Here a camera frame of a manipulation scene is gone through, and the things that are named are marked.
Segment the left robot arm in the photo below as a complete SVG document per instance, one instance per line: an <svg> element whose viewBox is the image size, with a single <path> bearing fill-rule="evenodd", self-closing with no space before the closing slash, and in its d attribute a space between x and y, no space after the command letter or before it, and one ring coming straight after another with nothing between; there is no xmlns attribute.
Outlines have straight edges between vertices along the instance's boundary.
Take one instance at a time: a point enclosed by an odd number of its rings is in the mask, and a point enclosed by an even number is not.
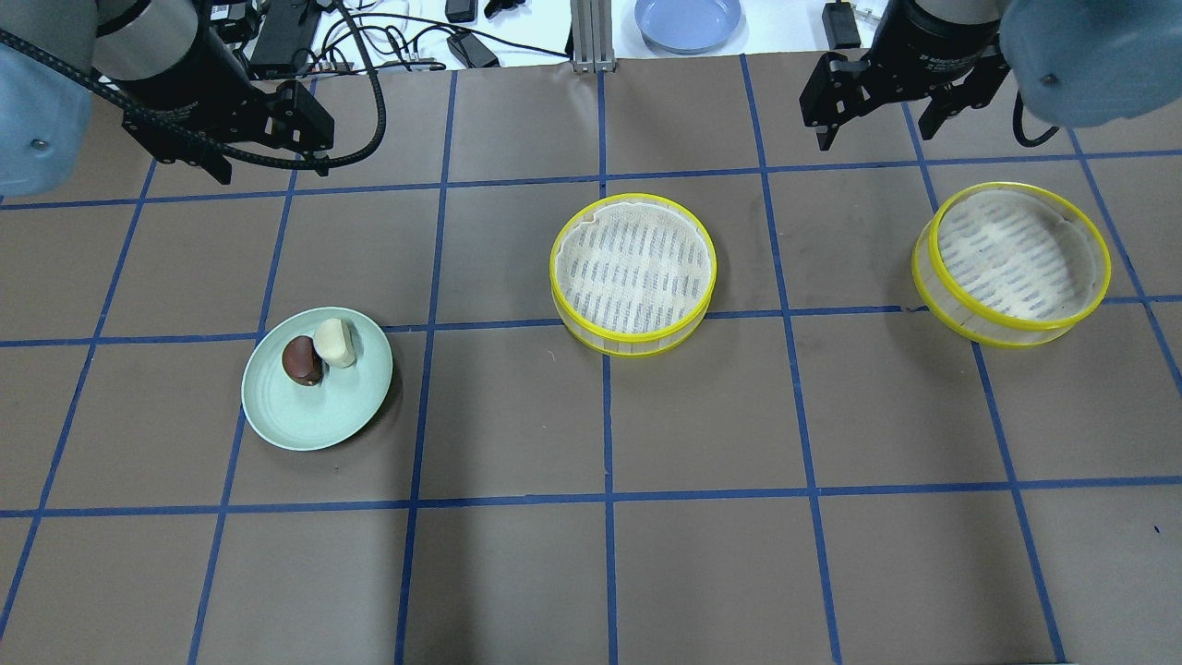
<svg viewBox="0 0 1182 665"><path fill-rule="evenodd" d="M71 177L95 89L157 163L232 178L242 143L324 157L335 120L309 89L258 89L210 1L5 1L4 195Z"/></svg>

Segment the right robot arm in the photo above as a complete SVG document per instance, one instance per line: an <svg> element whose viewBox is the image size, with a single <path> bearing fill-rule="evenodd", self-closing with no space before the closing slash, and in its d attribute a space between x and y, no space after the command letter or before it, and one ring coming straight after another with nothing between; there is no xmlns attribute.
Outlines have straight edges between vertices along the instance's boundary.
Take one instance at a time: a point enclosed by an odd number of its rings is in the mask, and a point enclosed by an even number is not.
<svg viewBox="0 0 1182 665"><path fill-rule="evenodd" d="M1098 128L1177 102L1177 1L889 1L865 54L832 39L799 97L823 151L846 123L888 104L927 100L931 139L963 110L1017 80L1009 130L1043 146L1063 128Z"/></svg>

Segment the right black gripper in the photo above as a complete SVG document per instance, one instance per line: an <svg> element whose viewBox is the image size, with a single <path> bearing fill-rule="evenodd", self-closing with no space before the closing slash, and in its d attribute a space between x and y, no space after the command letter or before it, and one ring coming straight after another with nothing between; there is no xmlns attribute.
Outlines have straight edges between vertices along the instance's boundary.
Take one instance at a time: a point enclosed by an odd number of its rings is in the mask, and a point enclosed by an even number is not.
<svg viewBox="0 0 1182 665"><path fill-rule="evenodd" d="M1006 1L889 1L865 56L826 52L803 85L803 125L830 151L855 116L929 98L917 122L929 141L966 109L993 102L1009 73L999 33Z"/></svg>

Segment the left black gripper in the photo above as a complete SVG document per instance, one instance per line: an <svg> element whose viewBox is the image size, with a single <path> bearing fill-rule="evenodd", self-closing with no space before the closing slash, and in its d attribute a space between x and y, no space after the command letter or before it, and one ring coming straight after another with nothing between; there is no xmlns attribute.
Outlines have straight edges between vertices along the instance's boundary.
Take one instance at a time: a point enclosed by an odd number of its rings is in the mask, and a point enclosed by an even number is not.
<svg viewBox="0 0 1182 665"><path fill-rule="evenodd" d="M208 139L287 149L299 154L300 172L330 175L326 157L312 154L335 144L335 119L327 110L296 80L282 82L272 92L254 87L240 59L217 37L195 38L173 67L147 79L123 80L121 90Z"/></svg>

